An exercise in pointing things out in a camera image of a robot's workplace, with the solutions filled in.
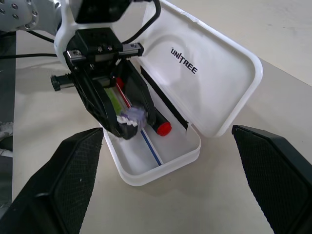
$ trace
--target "red marker cap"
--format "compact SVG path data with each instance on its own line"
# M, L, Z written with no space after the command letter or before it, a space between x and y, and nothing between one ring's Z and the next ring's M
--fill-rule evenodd
M169 122L165 122L158 127L157 134L164 137L168 135L171 130L172 130L171 124Z

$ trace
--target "open lid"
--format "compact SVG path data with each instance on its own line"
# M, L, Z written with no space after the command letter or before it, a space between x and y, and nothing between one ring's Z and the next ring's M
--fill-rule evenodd
M258 57L223 34L161 0L161 15L139 38L141 66L206 137L225 133L259 85ZM144 22L155 13L147 6Z

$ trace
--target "white table surface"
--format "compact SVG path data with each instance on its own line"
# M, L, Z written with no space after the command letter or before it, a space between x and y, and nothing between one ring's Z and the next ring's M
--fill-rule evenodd
M18 53L53 52L48 42L18 32ZM312 162L312 87L263 62L259 88L234 121L287 138ZM74 88L54 92L50 75L66 70L54 58L18 59L13 198L75 133L98 127ZM202 139L194 163L142 187L120 178L103 144L82 234L272 234L251 193L229 129Z
M312 86L311 0L169 0Z

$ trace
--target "blue stripe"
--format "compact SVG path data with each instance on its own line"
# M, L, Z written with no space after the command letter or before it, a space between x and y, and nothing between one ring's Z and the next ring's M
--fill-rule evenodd
M144 138L144 140L145 140L145 142L146 142L148 148L150 148L150 150L151 150L151 152L152 152L152 154L153 154L153 156L154 156L156 162L158 163L159 166L161 166L161 163L160 163L160 161L159 161L159 159L158 159L158 157L157 157L155 151L153 150L151 144L149 143L148 139L146 138L146 135L144 134L143 131L141 131L141 134L142 134L142 136L143 136L143 138Z

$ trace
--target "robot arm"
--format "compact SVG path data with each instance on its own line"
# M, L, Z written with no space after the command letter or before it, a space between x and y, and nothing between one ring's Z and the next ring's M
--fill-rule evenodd
M111 29L133 2L153 1L155 15L130 39L121 43ZM144 111L152 127L158 122L158 111L148 87L128 60L141 56L144 48L130 44L159 17L159 0L0 0L0 30L43 30L55 35L54 47L59 60L71 73L52 77L55 90L65 81L76 87L89 113L109 132L130 139L139 131L138 125L117 118L113 104L104 88L124 84L128 100Z
M0 0L0 31L42 30L55 36L60 24L60 0Z

